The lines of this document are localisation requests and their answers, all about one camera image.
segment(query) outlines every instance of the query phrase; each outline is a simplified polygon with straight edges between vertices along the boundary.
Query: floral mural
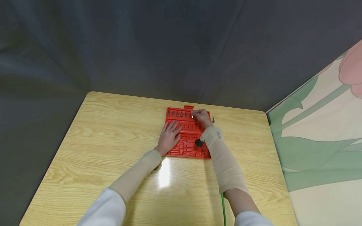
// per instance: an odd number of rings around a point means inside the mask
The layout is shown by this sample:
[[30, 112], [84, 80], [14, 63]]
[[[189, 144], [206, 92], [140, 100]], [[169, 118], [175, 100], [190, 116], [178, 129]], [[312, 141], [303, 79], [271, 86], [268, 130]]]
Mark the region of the floral mural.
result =
[[298, 223], [360, 225], [362, 41], [268, 118]]

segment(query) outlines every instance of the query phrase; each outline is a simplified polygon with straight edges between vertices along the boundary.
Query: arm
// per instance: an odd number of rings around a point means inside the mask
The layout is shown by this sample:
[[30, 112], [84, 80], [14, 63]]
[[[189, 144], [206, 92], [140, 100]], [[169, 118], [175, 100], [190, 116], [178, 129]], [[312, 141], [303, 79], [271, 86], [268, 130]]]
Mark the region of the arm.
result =
[[161, 131], [158, 145], [144, 156], [109, 188], [106, 188], [99, 198], [90, 206], [78, 226], [119, 226], [123, 224], [126, 215], [126, 203], [142, 183], [165, 156], [180, 140], [177, 122], [167, 123]]
[[259, 215], [262, 217], [252, 197], [250, 196], [240, 166], [224, 142], [224, 136], [220, 128], [214, 127], [206, 110], [192, 111], [192, 115], [196, 117], [205, 128], [205, 131], [201, 136], [201, 140], [206, 143], [207, 148], [209, 149], [212, 164], [216, 173], [216, 179], [219, 184], [219, 192], [220, 194], [223, 193], [230, 203], [232, 212], [236, 217], [235, 225], [237, 225], [236, 223], [238, 218], [240, 218], [240, 213], [243, 212], [245, 212], [245, 214], [241, 215], [243, 217], [250, 214], [254, 215], [254, 213], [256, 213], [257, 216]]

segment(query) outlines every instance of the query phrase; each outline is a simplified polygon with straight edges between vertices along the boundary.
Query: beige arm sleeve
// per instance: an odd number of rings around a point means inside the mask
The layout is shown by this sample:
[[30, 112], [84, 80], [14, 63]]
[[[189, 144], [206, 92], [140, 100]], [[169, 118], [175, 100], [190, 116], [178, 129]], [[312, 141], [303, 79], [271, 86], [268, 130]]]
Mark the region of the beige arm sleeve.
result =
[[200, 139], [209, 149], [220, 194], [230, 188], [237, 188], [250, 195], [243, 172], [226, 146], [220, 128], [214, 126], [206, 128]]
[[120, 176], [110, 189], [117, 192], [127, 203], [136, 192], [143, 179], [152, 172], [162, 161], [160, 153], [156, 150], [146, 152], [143, 157], [122, 176]]

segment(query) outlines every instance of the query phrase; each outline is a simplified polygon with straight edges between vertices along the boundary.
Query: hand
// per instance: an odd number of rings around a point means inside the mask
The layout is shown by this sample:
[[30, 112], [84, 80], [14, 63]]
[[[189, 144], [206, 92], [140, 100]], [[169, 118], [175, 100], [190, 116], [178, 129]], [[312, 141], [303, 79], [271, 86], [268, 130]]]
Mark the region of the hand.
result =
[[165, 126], [161, 131], [159, 142], [155, 147], [155, 150], [158, 151], [162, 157], [171, 151], [181, 139], [181, 134], [178, 133], [181, 131], [182, 126], [176, 129], [177, 125], [177, 121], [172, 121], [169, 125], [168, 123], [165, 123]]
[[207, 114], [207, 111], [205, 109], [202, 110], [193, 110], [191, 114], [196, 117], [196, 119], [201, 122], [202, 127], [206, 129], [207, 127], [214, 126], [211, 123], [211, 120], [209, 118], [209, 115]]

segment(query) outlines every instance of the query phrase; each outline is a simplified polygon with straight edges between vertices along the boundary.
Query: left hand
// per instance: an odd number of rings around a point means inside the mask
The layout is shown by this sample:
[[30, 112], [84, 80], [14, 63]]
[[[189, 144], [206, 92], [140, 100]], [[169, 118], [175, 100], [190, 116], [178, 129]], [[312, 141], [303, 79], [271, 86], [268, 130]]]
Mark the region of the left hand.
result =
[[158, 145], [154, 149], [158, 151], [162, 157], [171, 151], [181, 139], [181, 134], [178, 133], [181, 131], [182, 126], [176, 129], [177, 125], [177, 121], [172, 121], [169, 125], [165, 123], [161, 131]]

